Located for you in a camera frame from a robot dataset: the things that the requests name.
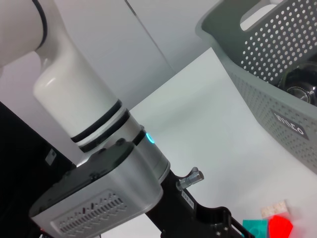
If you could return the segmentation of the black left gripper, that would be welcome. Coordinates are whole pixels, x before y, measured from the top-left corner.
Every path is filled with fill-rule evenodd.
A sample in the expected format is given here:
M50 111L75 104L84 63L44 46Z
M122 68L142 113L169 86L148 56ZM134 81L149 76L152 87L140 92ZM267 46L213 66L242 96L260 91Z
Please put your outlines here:
M176 188L170 171L161 183L163 196L147 217L160 230L160 238L248 238L248 231L226 207L200 205L188 190Z

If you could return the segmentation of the glass teacup with black holder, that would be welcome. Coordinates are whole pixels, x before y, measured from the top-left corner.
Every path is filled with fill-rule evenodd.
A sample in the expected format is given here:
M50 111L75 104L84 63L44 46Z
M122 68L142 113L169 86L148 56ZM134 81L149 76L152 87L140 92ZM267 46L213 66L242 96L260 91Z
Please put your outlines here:
M317 62L308 61L289 68L278 87L317 107Z

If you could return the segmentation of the teal square block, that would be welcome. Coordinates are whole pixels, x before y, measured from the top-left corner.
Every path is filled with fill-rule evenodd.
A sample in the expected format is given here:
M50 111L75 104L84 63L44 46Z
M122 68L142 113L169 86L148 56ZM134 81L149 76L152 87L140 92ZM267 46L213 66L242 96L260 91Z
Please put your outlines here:
M269 238L269 222L267 220L243 220L242 225L255 238Z

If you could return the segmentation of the translucent white pink block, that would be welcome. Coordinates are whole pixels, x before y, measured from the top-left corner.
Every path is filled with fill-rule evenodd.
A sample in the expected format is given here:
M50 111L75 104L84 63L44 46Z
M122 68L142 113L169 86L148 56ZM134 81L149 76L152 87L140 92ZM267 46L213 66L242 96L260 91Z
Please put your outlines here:
M273 203L272 205L261 208L261 217L263 219L268 219L275 215L278 216L289 216L289 209L286 200L281 200Z

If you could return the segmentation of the orange red sloped block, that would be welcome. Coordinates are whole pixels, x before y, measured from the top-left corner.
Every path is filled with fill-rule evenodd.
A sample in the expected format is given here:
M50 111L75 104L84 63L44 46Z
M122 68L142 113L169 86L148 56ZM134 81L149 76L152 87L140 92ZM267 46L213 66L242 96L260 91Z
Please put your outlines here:
M289 238L293 224L281 216L273 216L268 223L269 238Z

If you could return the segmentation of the grey perforated plastic storage basket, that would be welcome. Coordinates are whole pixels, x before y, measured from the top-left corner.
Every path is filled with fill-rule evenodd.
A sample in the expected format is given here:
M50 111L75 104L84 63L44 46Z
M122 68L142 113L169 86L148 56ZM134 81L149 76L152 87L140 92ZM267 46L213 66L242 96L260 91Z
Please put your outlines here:
M257 122L317 174L317 107L278 86L289 68L317 62L317 0L282 0L249 28L241 23L271 0L219 0L198 22Z

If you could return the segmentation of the black computer monitor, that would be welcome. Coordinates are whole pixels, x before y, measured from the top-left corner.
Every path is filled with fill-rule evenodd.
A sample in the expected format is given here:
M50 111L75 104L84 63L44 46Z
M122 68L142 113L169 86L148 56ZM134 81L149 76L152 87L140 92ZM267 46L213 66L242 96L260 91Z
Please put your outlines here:
M39 238L35 201L75 165L0 102L0 238Z

